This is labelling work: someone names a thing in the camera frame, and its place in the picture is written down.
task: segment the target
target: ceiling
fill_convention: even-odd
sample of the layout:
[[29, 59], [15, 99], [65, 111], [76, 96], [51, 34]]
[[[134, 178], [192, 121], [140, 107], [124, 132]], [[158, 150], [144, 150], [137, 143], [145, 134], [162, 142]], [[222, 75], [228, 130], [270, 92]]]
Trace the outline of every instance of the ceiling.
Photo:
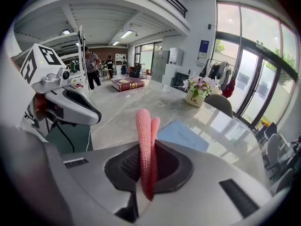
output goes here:
[[[34, 43], [40, 43], [62, 35], [68, 29], [76, 32], [83, 26], [87, 45], [112, 45], [119, 40], [120, 45], [127, 45], [174, 29], [165, 23], [132, 8], [106, 3], [61, 3], [57, 6], [41, 7], [26, 16], [17, 19], [15, 35], [22, 51]], [[121, 39], [127, 30], [134, 31]]]

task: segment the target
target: gray chair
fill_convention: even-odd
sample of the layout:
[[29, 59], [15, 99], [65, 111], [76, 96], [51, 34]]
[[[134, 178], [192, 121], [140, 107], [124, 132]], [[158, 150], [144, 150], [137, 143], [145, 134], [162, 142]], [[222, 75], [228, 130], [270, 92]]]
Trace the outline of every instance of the gray chair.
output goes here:
[[269, 167], [266, 168], [267, 171], [272, 170], [273, 175], [269, 178], [273, 180], [276, 178], [278, 173], [281, 171], [280, 164], [278, 163], [278, 154], [279, 154], [279, 136], [277, 134], [273, 134], [268, 140], [266, 147], [266, 156], [263, 157], [265, 161], [265, 157], [268, 158]]
[[280, 138], [277, 134], [273, 134], [268, 140], [267, 156], [271, 165], [274, 165], [278, 162], [279, 143]]
[[282, 189], [289, 186], [293, 181], [293, 169], [289, 169], [286, 173], [278, 180], [275, 194], [280, 192]]
[[229, 117], [233, 117], [232, 106], [230, 101], [221, 95], [209, 95], [206, 97], [205, 102], [215, 107]]
[[295, 165], [298, 161], [298, 155], [294, 153], [292, 157], [287, 161], [286, 168], [287, 169], [295, 169]]
[[273, 135], [277, 134], [277, 125], [275, 123], [271, 123], [269, 127], [264, 131], [264, 135], [267, 140]]

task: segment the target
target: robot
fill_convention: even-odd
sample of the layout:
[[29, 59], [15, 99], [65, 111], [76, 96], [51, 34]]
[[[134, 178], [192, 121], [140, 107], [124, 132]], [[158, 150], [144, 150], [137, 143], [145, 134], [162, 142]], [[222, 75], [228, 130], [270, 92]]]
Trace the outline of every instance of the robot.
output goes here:
[[[56, 121], [101, 120], [90, 98], [70, 86], [70, 71], [53, 49], [34, 44], [20, 74], [35, 91], [27, 112], [36, 130], [44, 122], [51, 130]], [[28, 207], [52, 225], [254, 225], [274, 204], [264, 186], [223, 159], [156, 140], [158, 181], [153, 200], [139, 213], [138, 142], [60, 155], [26, 130], [1, 127], [0, 136], [8, 178]]]

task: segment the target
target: blue sign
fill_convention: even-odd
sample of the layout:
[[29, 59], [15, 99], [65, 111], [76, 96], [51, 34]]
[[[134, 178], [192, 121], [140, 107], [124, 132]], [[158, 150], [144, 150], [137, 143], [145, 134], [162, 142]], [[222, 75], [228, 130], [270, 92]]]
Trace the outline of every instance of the blue sign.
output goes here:
[[199, 46], [199, 52], [207, 53], [209, 41], [201, 40], [201, 45]]

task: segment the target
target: man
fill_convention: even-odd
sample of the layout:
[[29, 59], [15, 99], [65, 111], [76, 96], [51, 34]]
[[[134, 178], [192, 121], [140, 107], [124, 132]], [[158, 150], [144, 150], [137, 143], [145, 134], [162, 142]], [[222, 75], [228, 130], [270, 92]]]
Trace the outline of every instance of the man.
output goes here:
[[122, 74], [127, 73], [127, 60], [126, 57], [123, 56], [123, 61], [122, 61]]
[[107, 59], [107, 61], [105, 63], [108, 65], [110, 77], [111, 77], [111, 79], [113, 79], [113, 65], [114, 65], [114, 61], [113, 61], [111, 55], [108, 56], [108, 59]]
[[100, 64], [100, 59], [98, 56], [90, 52], [87, 47], [85, 47], [85, 57], [86, 57], [86, 69], [88, 75], [88, 81], [90, 89], [94, 89], [93, 80], [95, 80], [97, 86], [100, 86], [99, 74], [97, 65]]

